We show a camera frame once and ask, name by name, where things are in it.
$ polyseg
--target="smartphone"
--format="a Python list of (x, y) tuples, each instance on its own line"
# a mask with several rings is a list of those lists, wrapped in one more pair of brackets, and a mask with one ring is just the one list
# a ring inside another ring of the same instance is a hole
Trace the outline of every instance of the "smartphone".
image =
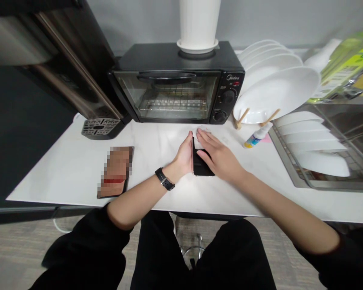
[(194, 175), (196, 176), (215, 176), (215, 174), (211, 171), (211, 169), (209, 168), (209, 166), (205, 163), (205, 161), (200, 158), (200, 156), (197, 154), (198, 150), (200, 149), (195, 149), (195, 138), (192, 138), (192, 144), (193, 144), (193, 148), (192, 148), (192, 162), (194, 163)]

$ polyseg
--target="person's right hand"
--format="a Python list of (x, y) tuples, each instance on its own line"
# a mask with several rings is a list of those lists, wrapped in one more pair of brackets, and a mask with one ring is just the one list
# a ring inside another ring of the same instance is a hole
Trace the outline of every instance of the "person's right hand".
[(196, 136), (211, 158), (202, 150), (199, 150), (197, 154), (207, 163), (216, 176), (230, 183), (244, 178), (246, 171), (229, 148), (211, 133), (201, 129), (198, 129)]

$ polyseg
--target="black watch strap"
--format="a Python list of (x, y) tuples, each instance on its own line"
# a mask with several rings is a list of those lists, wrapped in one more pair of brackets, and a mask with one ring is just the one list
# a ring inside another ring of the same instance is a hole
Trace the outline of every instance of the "black watch strap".
[(171, 191), (175, 185), (172, 184), (164, 175), (163, 168), (160, 167), (158, 170), (155, 171), (156, 176), (159, 178), (160, 183), (168, 190)]

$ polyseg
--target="gray floor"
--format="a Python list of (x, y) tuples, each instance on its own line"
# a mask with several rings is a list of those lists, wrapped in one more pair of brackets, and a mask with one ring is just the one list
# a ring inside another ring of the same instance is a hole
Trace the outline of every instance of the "gray floor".
[[(58, 220), (62, 229), (71, 229), (80, 217)], [(286, 235), (269, 218), (247, 218), (262, 237), (277, 289), (319, 290), (325, 289), (317, 278), (316, 270), (300, 256)], [(178, 240), (186, 249), (197, 245), (196, 233), (203, 236), (206, 246), (215, 236), (223, 222), (179, 219)], [(129, 289), (133, 275), (140, 225), (131, 233), (129, 244), (124, 249), (127, 264), (124, 277), (118, 287)], [(0, 225), (0, 290), (28, 289), (43, 273), (40, 266), (46, 250), (62, 233), (52, 220)]]

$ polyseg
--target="phone case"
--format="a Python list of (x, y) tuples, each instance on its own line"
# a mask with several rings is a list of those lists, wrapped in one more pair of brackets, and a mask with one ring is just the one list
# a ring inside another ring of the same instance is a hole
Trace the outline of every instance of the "phone case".
[(193, 140), (193, 148), (192, 148), (192, 161), (194, 163), (194, 175), (196, 176), (215, 176), (215, 174), (211, 171), (209, 166), (204, 162), (202, 158), (197, 154), (198, 150), (202, 150), (207, 153), (208, 156), (210, 154), (204, 149), (195, 149), (195, 138)]
[(132, 174), (133, 151), (133, 147), (111, 147), (98, 186), (98, 199), (116, 197), (126, 191), (129, 176)]

